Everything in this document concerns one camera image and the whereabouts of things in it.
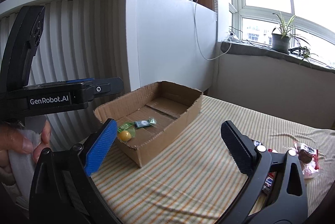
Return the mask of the person left hand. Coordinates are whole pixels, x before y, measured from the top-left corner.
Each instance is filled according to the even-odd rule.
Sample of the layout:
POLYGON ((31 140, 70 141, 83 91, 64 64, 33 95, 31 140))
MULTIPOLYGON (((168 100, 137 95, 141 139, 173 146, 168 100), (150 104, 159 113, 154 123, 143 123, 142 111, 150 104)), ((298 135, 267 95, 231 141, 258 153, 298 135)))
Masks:
POLYGON ((41 142, 33 148, 32 142, 26 139, 16 128, 8 124, 1 124, 0 149, 1 149, 1 168, 5 173, 11 173, 8 151, 16 151, 19 154, 31 154, 35 163, 38 162, 41 151, 50 147, 50 136, 52 128, 47 120, 41 132, 41 142))

